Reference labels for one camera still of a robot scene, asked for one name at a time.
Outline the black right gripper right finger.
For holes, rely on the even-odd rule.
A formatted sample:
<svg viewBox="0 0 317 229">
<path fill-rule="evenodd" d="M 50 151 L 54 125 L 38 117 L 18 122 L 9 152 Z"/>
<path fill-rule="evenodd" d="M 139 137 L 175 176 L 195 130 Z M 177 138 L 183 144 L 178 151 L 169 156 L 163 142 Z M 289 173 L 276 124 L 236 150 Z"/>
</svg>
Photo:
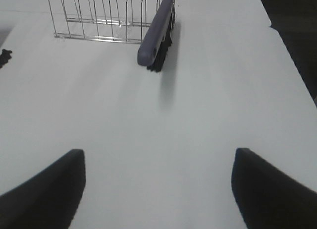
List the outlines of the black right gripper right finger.
<svg viewBox="0 0 317 229">
<path fill-rule="evenodd" d="M 249 229 L 315 229 L 317 194 L 248 148 L 238 148 L 231 188 Z"/>
</svg>

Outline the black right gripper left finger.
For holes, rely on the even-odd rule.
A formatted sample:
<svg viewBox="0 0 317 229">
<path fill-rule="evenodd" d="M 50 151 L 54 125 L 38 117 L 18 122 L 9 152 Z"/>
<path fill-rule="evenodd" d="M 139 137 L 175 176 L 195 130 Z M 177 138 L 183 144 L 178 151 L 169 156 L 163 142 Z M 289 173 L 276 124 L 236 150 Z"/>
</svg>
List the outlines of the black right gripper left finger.
<svg viewBox="0 0 317 229">
<path fill-rule="evenodd" d="M 67 229 L 86 183 L 85 154 L 73 149 L 0 197 L 2 229 Z"/>
</svg>

